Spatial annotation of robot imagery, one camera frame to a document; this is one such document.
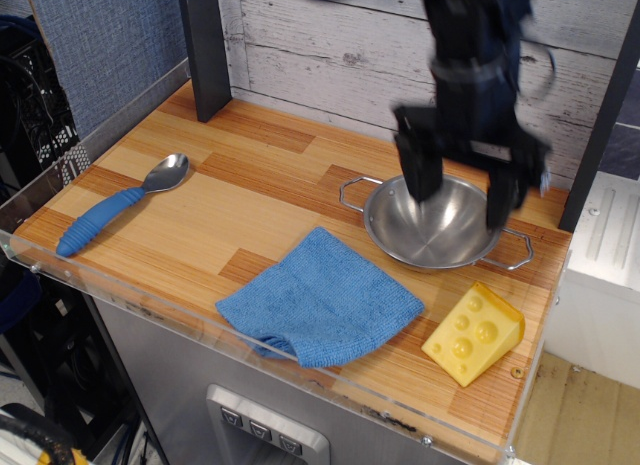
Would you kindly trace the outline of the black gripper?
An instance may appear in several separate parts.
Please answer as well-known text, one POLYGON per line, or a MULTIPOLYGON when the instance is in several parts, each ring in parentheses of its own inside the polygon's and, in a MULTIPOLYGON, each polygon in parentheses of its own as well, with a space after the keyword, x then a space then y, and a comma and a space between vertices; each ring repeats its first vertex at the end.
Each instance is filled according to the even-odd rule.
POLYGON ((486 224, 501 229, 534 187, 550 186, 549 144, 519 124, 517 64, 432 67, 436 104, 397 105, 395 144, 410 196, 425 202, 443 184, 443 158, 489 172, 486 224))

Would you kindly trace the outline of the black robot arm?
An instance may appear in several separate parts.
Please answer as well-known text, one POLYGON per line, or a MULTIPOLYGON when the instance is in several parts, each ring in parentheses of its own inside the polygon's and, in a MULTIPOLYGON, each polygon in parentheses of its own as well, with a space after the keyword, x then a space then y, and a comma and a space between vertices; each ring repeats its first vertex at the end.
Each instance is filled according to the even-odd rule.
POLYGON ((528 190, 548 186, 548 143, 516 117, 521 23, 530 0, 423 0, 435 56, 436 104, 398 106, 396 148, 410 196, 443 182, 446 159, 489 175, 486 226, 503 227, 528 190))

